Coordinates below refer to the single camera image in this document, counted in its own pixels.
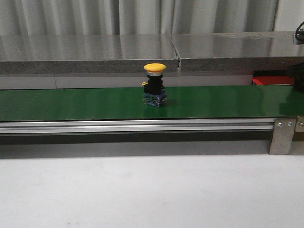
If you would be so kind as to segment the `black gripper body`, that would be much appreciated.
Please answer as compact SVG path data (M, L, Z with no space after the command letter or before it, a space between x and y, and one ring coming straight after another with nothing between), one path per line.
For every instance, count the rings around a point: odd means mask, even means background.
M294 78L294 87L303 92L304 91L304 63L289 66L286 71L290 78Z

